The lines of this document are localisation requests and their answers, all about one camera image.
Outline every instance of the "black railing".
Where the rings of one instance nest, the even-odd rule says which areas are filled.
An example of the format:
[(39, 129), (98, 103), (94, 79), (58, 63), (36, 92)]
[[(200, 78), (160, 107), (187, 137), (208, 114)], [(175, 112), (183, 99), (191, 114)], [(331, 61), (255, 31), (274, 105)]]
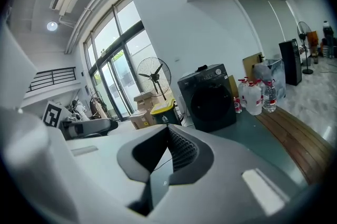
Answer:
[(27, 92), (74, 80), (76, 80), (75, 67), (41, 71), (35, 75), (34, 81), (30, 84)]

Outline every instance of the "standing fan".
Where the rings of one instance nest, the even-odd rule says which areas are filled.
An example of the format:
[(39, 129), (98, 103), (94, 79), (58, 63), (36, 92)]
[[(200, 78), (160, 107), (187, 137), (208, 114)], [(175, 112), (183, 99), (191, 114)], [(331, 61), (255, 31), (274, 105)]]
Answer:
[(166, 100), (164, 94), (170, 88), (171, 72), (163, 60), (155, 57), (144, 59), (137, 68), (137, 75), (145, 93), (162, 95)]
[(308, 43), (307, 34), (311, 32), (310, 27), (305, 22), (299, 22), (297, 25), (297, 33), (299, 35), (300, 40), (303, 43), (304, 51), (305, 51), (305, 59), (306, 59), (306, 70), (302, 70), (303, 74), (312, 74), (314, 71), (308, 68), (308, 56), (306, 54), (309, 47), (305, 46), (305, 40)]

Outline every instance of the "trash bin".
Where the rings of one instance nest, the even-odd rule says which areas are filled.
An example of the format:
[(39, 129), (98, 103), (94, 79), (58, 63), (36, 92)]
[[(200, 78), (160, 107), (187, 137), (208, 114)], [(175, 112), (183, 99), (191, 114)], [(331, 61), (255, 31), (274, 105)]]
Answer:
[(152, 118), (156, 124), (181, 125), (178, 114), (174, 107), (174, 99), (166, 100), (164, 103), (154, 105), (151, 110)]
[(267, 59), (254, 65), (254, 76), (261, 79), (265, 84), (275, 80), (274, 86), (277, 91), (277, 99), (285, 96), (285, 73), (282, 59)]

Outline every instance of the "person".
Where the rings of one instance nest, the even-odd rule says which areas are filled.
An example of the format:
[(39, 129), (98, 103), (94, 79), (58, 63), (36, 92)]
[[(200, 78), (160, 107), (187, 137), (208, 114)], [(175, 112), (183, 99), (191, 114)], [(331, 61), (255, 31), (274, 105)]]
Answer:
[(323, 33), (329, 47), (329, 58), (333, 57), (333, 30), (327, 21), (323, 23)]
[(86, 116), (86, 108), (80, 101), (73, 100), (72, 102), (75, 111), (81, 116), (82, 121), (89, 121), (90, 119)]

